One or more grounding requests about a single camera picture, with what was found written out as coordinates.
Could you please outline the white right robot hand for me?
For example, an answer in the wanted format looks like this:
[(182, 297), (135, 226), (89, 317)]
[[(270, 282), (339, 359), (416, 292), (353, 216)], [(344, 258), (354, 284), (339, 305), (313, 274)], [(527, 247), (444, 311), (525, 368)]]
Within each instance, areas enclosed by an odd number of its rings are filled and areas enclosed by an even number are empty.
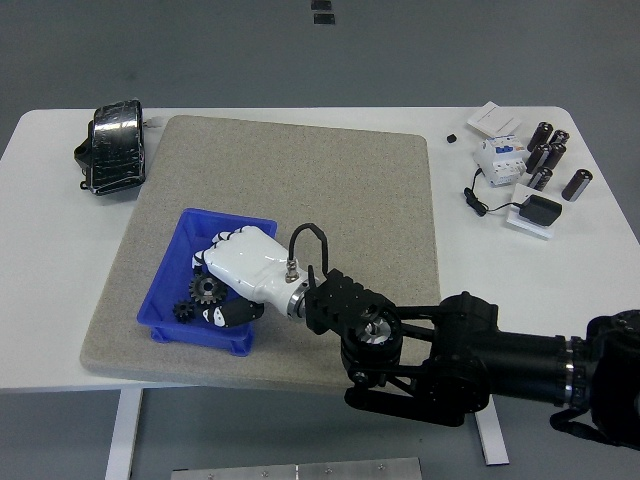
[(218, 233), (210, 248), (193, 255), (191, 266), (230, 287), (244, 307), (269, 304), (291, 320), (305, 318), (308, 274), (287, 249), (256, 226)]

